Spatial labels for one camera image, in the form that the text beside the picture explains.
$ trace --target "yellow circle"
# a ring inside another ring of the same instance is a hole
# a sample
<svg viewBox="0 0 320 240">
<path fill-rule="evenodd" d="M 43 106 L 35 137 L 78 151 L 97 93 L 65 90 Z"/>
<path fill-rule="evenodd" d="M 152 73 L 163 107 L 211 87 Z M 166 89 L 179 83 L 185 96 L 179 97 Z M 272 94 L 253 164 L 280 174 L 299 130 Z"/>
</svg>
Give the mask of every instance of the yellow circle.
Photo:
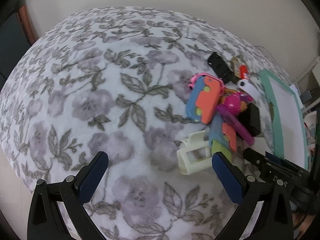
<svg viewBox="0 0 320 240">
<path fill-rule="evenodd" d="M 196 108 L 196 115 L 201 115 L 201 114 L 202 114 L 201 108 L 197 107 Z"/>
<path fill-rule="evenodd" d="M 205 86 L 205 87 L 203 88 L 203 91 L 205 91 L 205 92 L 210 92 L 210 87 Z"/>
</svg>

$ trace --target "blue gripper pad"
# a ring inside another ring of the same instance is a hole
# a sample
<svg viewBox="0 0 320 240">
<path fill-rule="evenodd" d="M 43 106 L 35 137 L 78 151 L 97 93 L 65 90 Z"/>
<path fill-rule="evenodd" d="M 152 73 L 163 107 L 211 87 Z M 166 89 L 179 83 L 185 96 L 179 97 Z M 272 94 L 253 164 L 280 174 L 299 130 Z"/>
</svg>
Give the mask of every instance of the blue gripper pad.
<svg viewBox="0 0 320 240">
<path fill-rule="evenodd" d="M 91 200 L 108 165 L 108 155 L 105 152 L 98 152 L 88 166 L 83 167 L 89 171 L 78 186 L 78 201 L 81 205 Z"/>
<path fill-rule="evenodd" d="M 187 117 L 198 122 L 201 121 L 201 116 L 196 114 L 196 100 L 204 87 L 204 77 L 198 77 L 186 105 Z"/>
<path fill-rule="evenodd" d="M 239 181 L 236 179 L 236 177 L 233 175 L 231 170 L 228 168 L 226 163 L 217 153 L 215 153 L 212 156 L 212 168 L 217 174 L 224 189 L 228 193 L 228 196 L 231 199 L 231 201 L 240 205 L 244 198 L 243 188 Z"/>
</svg>

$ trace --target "screw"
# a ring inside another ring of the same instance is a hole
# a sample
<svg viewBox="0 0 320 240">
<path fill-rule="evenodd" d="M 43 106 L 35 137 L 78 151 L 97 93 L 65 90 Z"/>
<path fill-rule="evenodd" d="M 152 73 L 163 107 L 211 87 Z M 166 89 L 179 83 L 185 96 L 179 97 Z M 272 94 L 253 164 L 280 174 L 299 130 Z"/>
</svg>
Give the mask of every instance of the screw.
<svg viewBox="0 0 320 240">
<path fill-rule="evenodd" d="M 43 182 L 44 182 L 43 179 L 38 179 L 38 180 L 37 180 L 37 185 L 40 186 Z"/>
<path fill-rule="evenodd" d="M 66 177 L 66 182 L 72 182 L 74 180 L 74 176 L 69 175 L 68 177 Z"/>
<path fill-rule="evenodd" d="M 283 186 L 284 183 L 283 183 L 283 181 L 281 179 L 278 179 L 277 180 L 277 184 L 280 185 L 280 186 Z"/>
<path fill-rule="evenodd" d="M 247 180 L 250 181 L 250 182 L 254 182 L 256 180 L 256 178 L 254 176 L 247 176 Z"/>
</svg>

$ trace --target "white wall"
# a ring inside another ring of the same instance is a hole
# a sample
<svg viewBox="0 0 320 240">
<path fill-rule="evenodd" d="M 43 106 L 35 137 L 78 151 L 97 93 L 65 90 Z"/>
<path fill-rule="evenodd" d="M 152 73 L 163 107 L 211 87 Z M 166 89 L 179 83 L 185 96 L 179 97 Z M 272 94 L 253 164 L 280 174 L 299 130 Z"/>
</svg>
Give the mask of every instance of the white wall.
<svg viewBox="0 0 320 240">
<path fill-rule="evenodd" d="M 26 0 L 38 35 L 69 14 L 89 8 L 136 5 L 207 20 L 265 47 L 292 79 L 317 53 L 318 27 L 300 0 Z"/>
</svg>

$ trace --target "floral blanket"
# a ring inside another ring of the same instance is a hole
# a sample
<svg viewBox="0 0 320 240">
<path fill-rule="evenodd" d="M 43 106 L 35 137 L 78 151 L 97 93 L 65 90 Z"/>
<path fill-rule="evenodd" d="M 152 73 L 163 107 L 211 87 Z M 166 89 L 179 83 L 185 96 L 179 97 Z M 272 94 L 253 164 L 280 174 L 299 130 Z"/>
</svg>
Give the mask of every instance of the floral blanket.
<svg viewBox="0 0 320 240">
<path fill-rule="evenodd" d="M 185 116 L 187 84 L 197 72 L 215 74 L 206 63 L 214 51 L 248 66 L 272 149 L 258 74 L 289 79 L 261 51 L 189 15 L 96 8 L 42 36 L 4 85 L 0 138 L 12 168 L 32 192 L 37 179 L 60 182 L 105 151 L 110 166 L 85 208 L 107 239 L 214 239 L 236 206 L 212 170 L 184 176 L 176 157 L 180 140 L 205 128 Z"/>
</svg>

